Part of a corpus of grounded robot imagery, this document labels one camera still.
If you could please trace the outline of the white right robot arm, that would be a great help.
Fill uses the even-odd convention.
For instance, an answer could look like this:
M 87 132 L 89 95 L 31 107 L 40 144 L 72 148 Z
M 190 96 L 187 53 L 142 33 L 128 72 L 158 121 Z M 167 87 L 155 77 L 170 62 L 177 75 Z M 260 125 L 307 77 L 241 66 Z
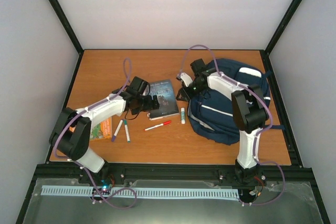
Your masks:
M 187 101 L 193 131 L 225 145 L 239 143 L 235 178 L 246 185 L 258 174 L 260 131 L 269 119 L 267 76 L 257 68 L 229 59 L 191 63 L 194 77 L 181 71 L 177 100 Z

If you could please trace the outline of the dark blue Wuthering Heights book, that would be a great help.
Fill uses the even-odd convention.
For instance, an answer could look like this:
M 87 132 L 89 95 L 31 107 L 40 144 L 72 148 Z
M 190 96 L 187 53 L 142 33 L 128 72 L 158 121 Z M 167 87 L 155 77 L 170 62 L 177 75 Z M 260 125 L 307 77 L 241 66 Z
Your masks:
M 170 79 L 150 83 L 149 95 L 157 96 L 159 108 L 148 112 L 149 120 L 158 120 L 179 114 L 173 85 Z

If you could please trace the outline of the navy blue student backpack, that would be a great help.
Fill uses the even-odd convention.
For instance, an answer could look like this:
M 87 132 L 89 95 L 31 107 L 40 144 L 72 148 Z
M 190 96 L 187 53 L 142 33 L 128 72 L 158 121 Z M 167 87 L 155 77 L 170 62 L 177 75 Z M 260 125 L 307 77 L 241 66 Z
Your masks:
M 243 84 L 260 86 L 266 105 L 270 105 L 270 88 L 267 78 L 270 71 L 261 70 L 231 59 L 217 59 L 218 68 L 228 77 Z M 233 120 L 233 107 L 229 98 L 216 90 L 208 89 L 193 97 L 188 104 L 189 122 L 193 131 L 216 143 L 232 145 L 239 142 L 239 129 Z

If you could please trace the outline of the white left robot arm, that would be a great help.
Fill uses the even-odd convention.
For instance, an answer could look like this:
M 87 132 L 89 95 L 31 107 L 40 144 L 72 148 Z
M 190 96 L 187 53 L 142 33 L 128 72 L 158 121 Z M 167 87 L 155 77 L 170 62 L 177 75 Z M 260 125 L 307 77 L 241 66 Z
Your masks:
M 91 171 L 97 183 L 108 180 L 109 170 L 105 160 L 90 147 L 90 135 L 95 126 L 112 116 L 130 111 L 137 115 L 160 107 L 158 96 L 150 95 L 150 84 L 134 77 L 129 85 L 112 91 L 106 98 L 85 108 L 64 108 L 49 138 L 53 150 L 60 151 L 62 158 L 70 159 Z

